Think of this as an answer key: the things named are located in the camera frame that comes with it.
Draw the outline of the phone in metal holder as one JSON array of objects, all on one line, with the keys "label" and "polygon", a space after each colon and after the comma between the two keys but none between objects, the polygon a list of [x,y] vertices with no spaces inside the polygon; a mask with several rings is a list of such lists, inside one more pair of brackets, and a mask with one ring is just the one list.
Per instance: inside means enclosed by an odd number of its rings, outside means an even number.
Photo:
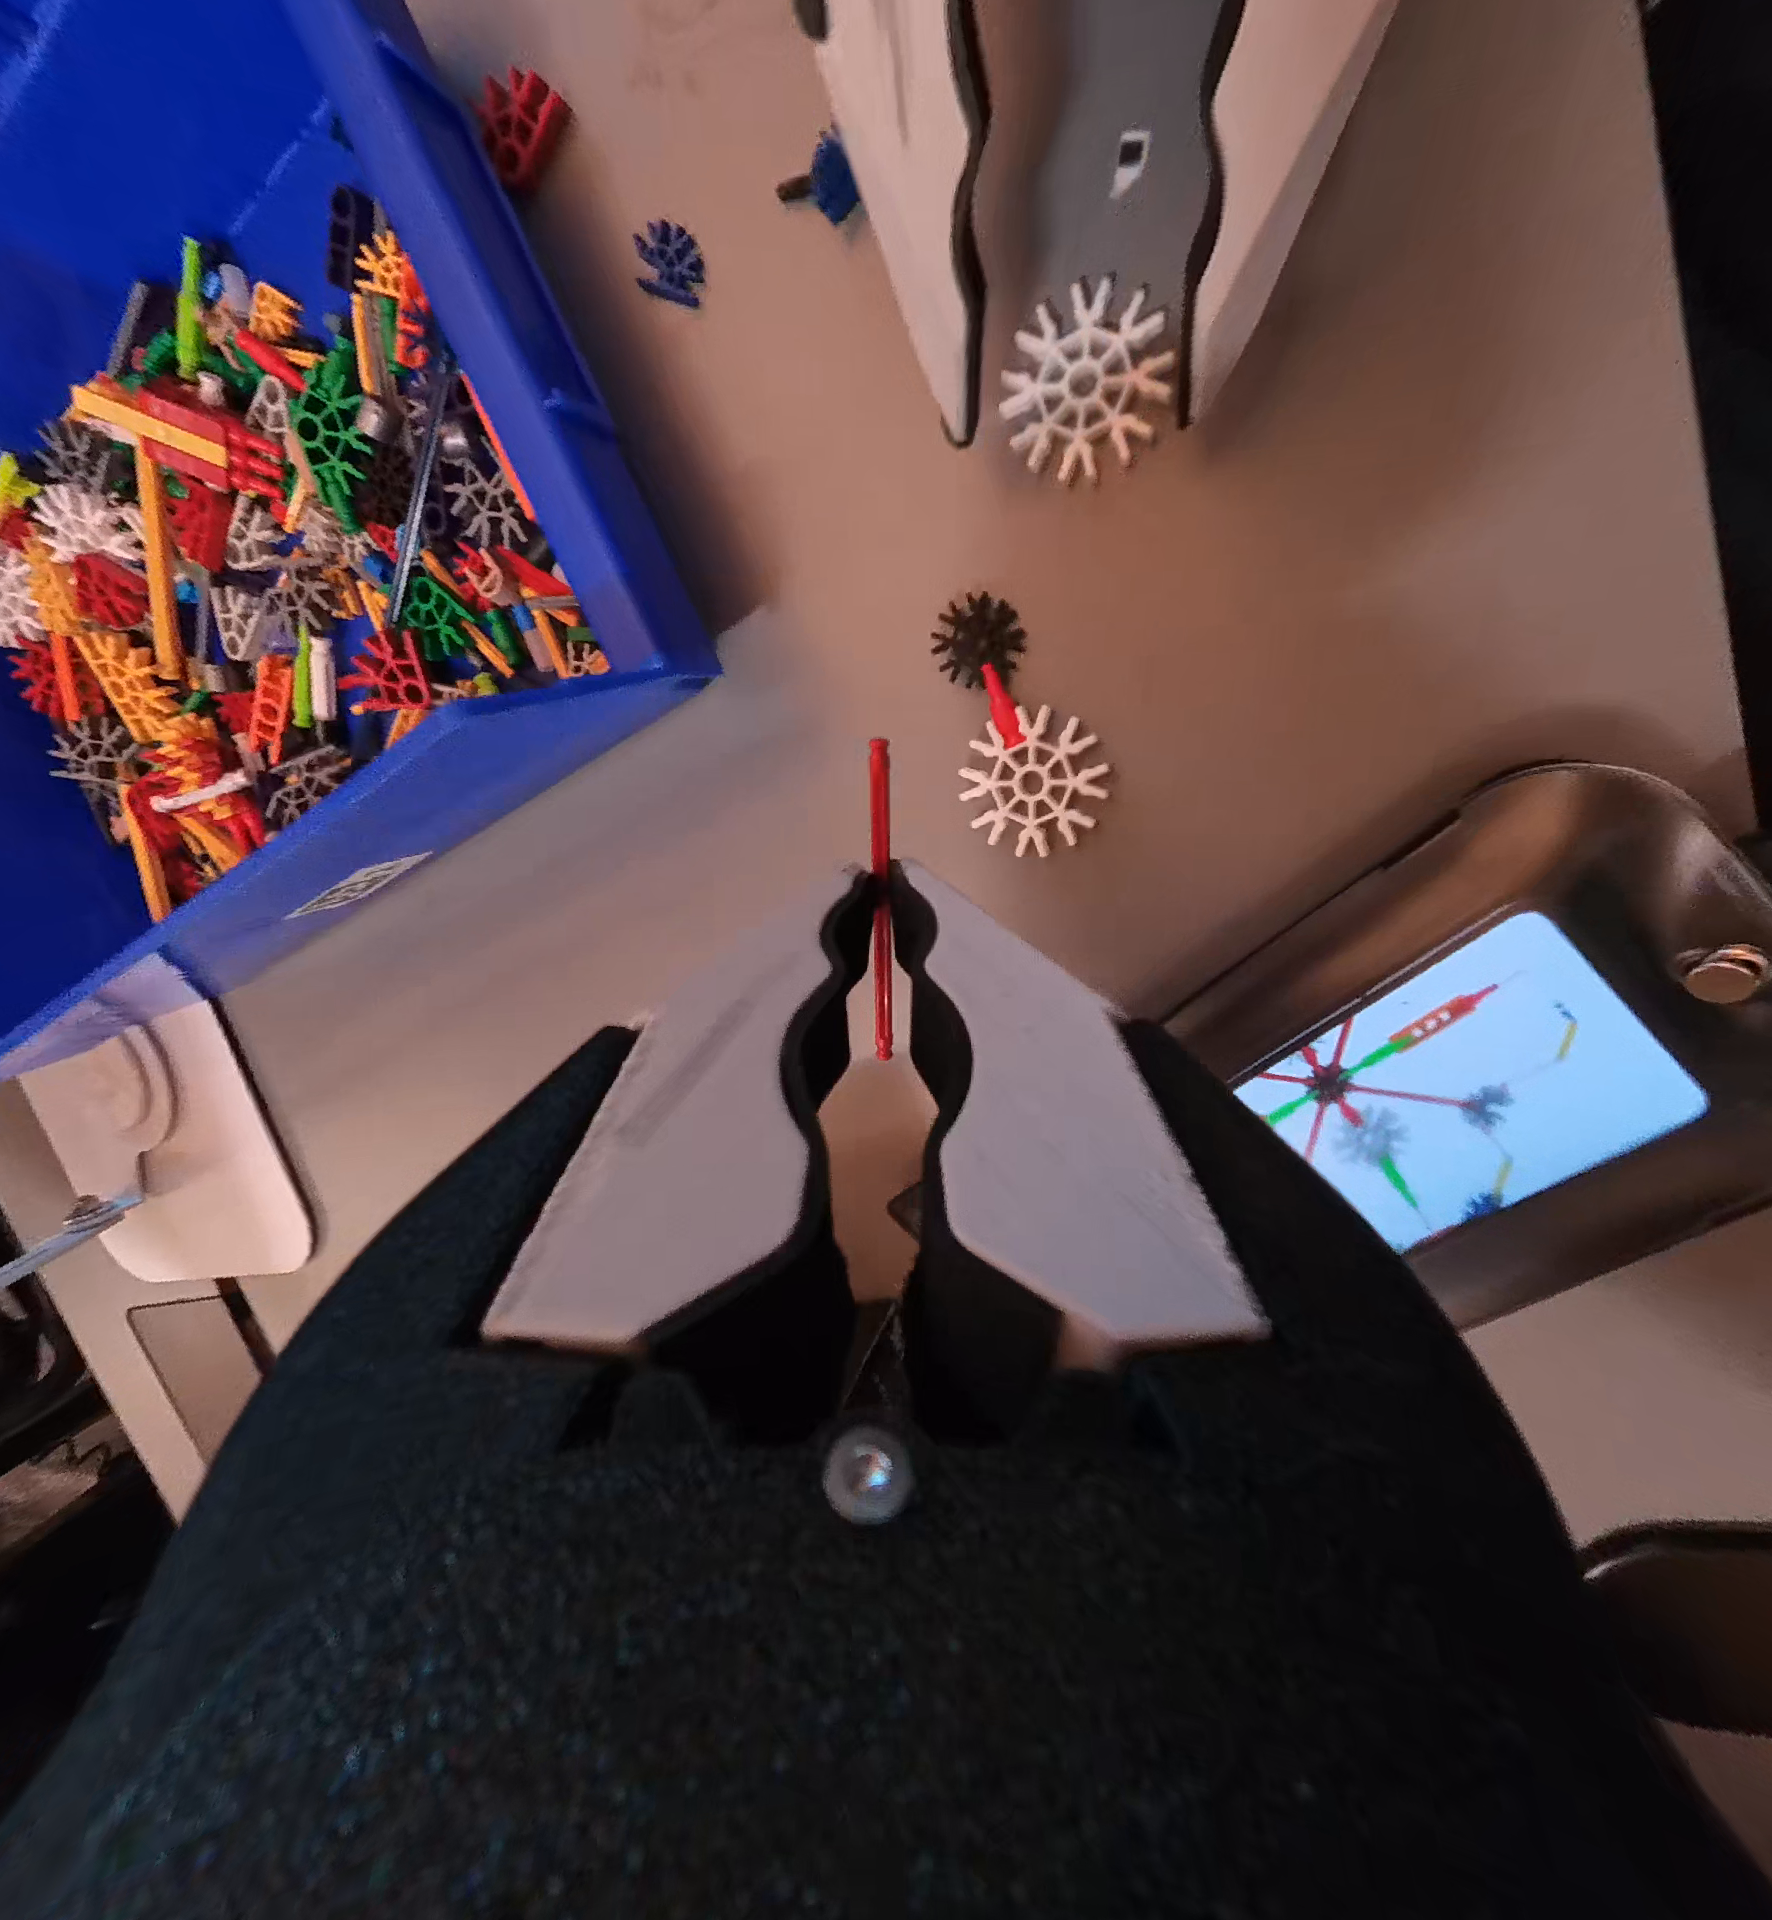
[{"label": "phone in metal holder", "polygon": [[1678,788],[1547,761],[1485,783],[1166,1023],[1463,1326],[1772,1207],[1772,843]]}]

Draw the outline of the white plastic mount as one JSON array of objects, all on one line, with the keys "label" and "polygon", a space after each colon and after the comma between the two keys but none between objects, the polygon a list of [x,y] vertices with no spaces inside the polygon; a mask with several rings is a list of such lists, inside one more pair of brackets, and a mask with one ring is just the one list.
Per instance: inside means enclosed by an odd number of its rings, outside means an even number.
[{"label": "white plastic mount", "polygon": [[317,1246],[291,1158],[212,1000],[144,964],[0,1046],[68,1181],[63,1222],[8,1264],[104,1242],[144,1283],[289,1275]]}]

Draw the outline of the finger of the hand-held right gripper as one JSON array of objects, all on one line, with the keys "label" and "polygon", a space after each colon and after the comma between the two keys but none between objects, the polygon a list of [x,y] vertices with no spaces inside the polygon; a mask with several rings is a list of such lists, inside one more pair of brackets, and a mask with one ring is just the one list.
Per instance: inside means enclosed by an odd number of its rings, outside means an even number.
[{"label": "finger of the hand-held right gripper", "polygon": [[1178,426],[1258,332],[1394,18],[1392,2],[1225,3],[1200,80],[1207,204],[1187,253]]},{"label": "finger of the hand-held right gripper", "polygon": [[814,2],[811,41],[950,444],[981,413],[989,283],[975,186],[990,93],[971,2]]}]

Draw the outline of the red toy connector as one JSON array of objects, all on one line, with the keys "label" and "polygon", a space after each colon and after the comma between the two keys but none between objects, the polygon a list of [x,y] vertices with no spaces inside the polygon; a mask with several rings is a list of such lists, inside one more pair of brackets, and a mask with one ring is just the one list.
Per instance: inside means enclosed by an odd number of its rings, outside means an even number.
[{"label": "red toy connector", "polygon": [[531,193],[573,124],[573,109],[542,73],[508,66],[487,75],[476,106],[495,175],[512,195]]}]

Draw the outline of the long red toy rod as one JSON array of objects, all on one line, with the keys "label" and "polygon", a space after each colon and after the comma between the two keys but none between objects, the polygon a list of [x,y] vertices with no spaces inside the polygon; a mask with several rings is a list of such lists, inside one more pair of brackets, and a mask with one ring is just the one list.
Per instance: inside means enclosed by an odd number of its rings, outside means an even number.
[{"label": "long red toy rod", "polygon": [[869,871],[874,879],[873,982],[874,1056],[894,1056],[892,761],[885,736],[869,740]]}]

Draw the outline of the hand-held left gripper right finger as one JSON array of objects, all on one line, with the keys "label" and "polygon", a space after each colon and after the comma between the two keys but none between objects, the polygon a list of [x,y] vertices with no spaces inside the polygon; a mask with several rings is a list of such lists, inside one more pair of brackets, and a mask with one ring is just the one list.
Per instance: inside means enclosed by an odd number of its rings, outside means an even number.
[{"label": "hand-held left gripper right finger", "polygon": [[1273,1328],[1230,1234],[1133,1059],[1126,1016],[904,859],[892,882],[907,1053],[936,1103],[926,1228],[989,1272],[1025,1333],[966,1357],[1049,1370],[1255,1344]]}]

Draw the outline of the pile of colourful toy pieces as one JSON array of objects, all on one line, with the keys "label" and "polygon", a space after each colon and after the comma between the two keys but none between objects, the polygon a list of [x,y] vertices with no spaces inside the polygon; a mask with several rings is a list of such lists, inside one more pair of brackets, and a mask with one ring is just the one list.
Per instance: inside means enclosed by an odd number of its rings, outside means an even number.
[{"label": "pile of colourful toy pieces", "polygon": [[387,212],[329,304],[183,243],[108,366],[0,453],[0,659],[151,921],[446,708],[605,675],[583,598]]}]

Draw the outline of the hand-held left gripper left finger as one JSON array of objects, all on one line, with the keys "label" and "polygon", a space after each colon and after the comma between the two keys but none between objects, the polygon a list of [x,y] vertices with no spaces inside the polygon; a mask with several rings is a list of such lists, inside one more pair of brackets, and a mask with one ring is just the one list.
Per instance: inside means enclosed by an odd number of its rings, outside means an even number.
[{"label": "hand-held left gripper left finger", "polygon": [[496,1347],[618,1354],[787,1258],[830,1210],[874,878],[838,866],[644,1019],[484,1314]]}]

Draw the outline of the black toy connector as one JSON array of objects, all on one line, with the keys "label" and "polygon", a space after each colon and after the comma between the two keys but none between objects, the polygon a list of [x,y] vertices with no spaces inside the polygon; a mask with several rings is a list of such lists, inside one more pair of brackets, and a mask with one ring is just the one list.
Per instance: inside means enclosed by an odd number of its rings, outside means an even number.
[{"label": "black toy connector", "polygon": [[989,690],[989,679],[1011,690],[1027,645],[1016,606],[984,589],[952,599],[931,634],[931,652],[943,678],[978,691]]}]

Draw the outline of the grey metal strip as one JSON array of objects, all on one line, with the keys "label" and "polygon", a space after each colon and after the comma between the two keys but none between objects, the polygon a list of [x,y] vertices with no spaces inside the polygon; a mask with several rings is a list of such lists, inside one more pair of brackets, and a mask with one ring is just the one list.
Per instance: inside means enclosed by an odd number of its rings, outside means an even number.
[{"label": "grey metal strip", "polygon": [[0,1264],[0,1294],[43,1272],[54,1261],[98,1241],[140,1207],[144,1200],[145,1189],[142,1185],[131,1185],[111,1198],[78,1196],[54,1236]]}]

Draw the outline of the blue toy piece with rod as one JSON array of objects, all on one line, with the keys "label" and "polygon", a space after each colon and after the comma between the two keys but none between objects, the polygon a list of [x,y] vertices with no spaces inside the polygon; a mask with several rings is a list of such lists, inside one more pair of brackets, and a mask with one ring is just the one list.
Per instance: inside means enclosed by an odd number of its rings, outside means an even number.
[{"label": "blue toy piece with rod", "polygon": [[864,204],[848,144],[836,126],[826,129],[802,174],[780,180],[779,204],[811,204],[830,227],[845,227]]}]

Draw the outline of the white snowflake toy connector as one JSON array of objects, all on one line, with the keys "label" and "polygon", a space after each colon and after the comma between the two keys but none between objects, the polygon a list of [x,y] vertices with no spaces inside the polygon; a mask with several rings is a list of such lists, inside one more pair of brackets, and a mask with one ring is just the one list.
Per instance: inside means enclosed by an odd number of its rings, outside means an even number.
[{"label": "white snowflake toy connector", "polygon": [[1064,487],[1099,483],[1103,459],[1132,468],[1157,439],[1155,416],[1176,404],[1166,310],[1143,283],[1115,295],[1115,275],[1103,275],[1075,280],[1065,307],[1039,302],[998,375],[1008,448]]},{"label": "white snowflake toy connector", "polygon": [[1112,796],[1112,767],[1097,732],[1047,705],[1020,705],[1012,736],[989,719],[971,740],[960,779],[971,831],[1016,859],[1077,848]]}]

